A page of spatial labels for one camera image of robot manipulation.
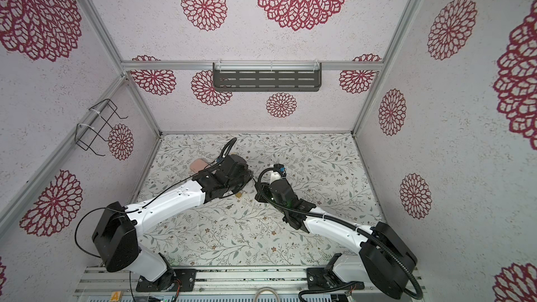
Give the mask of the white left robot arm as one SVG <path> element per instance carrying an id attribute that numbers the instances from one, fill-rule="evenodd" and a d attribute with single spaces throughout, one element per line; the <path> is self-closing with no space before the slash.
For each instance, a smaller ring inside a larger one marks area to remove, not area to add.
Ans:
<path id="1" fill-rule="evenodd" d="M 101 209 L 92 242 L 95 256 L 109 273 L 136 273 L 149 291 L 165 291 L 179 283 L 166 257 L 142 246 L 138 239 L 173 216 L 240 192 L 253 173 L 245 159 L 231 153 L 236 141 L 229 140 L 214 163 L 156 197 L 125 206 L 114 202 Z"/>

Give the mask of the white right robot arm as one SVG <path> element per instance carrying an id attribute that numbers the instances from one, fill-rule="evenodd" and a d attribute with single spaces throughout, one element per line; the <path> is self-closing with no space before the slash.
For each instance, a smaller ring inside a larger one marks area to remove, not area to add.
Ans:
<path id="1" fill-rule="evenodd" d="M 392 299 L 403 295 L 423 299 L 423 289 L 413 274 L 418 259 L 390 225 L 359 225 L 299 198 L 281 164 L 264 169 L 254 184 L 256 200 L 279 210 L 292 229 L 325 237 L 353 253 L 334 255 L 329 261 L 324 279 L 331 291 L 369 282 Z"/>

